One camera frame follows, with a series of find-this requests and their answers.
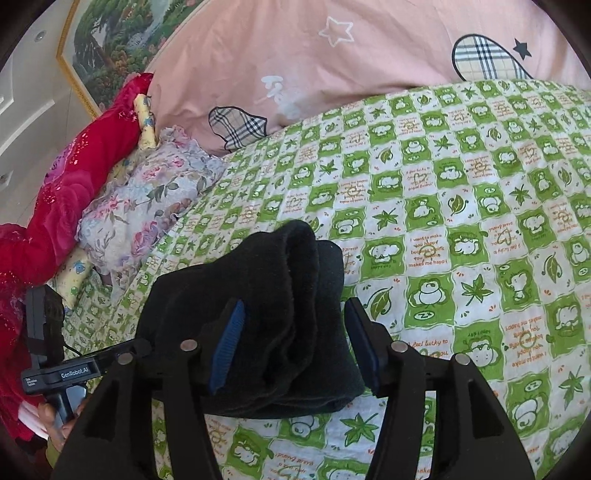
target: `black star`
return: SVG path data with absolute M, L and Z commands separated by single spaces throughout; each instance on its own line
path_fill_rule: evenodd
M 531 57 L 531 53 L 527 50 L 527 43 L 522 43 L 515 39 L 515 50 L 519 55 L 521 55 L 521 60 L 525 60 L 526 57 Z

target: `green and white bed sheet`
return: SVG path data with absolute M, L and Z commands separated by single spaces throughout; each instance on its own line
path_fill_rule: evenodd
M 590 107 L 572 87 L 496 80 L 378 96 L 288 127 L 226 157 L 224 178 L 119 305 L 92 276 L 68 340 L 88 351 L 130 338 L 159 275 L 304 219 L 342 248 L 344 297 L 393 338 L 470 355 L 540 478 L 591 404 Z M 433 444 L 427 407 L 418 478 Z M 224 478 L 361 479 L 384 410 L 367 394 L 332 415 L 207 423 Z

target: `white star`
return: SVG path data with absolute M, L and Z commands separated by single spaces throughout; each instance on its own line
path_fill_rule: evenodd
M 328 38 L 330 46 L 336 47 L 341 41 L 355 41 L 351 35 L 351 28 L 353 28 L 353 22 L 339 22 L 332 17 L 326 17 L 326 28 L 320 30 L 318 35 Z

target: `painting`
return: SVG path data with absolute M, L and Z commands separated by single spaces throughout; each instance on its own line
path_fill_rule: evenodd
M 74 0 L 57 58 L 87 110 L 98 116 L 126 79 L 146 70 L 204 0 Z

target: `black cloth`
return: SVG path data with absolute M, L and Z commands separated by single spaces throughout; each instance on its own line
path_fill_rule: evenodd
M 178 351 L 216 320 L 229 298 L 246 322 L 226 385 L 202 398 L 205 413 L 283 418 L 340 410 L 363 392 L 340 314 L 343 257 L 294 220 L 250 235 L 232 252 L 158 278 L 137 337 L 157 355 Z

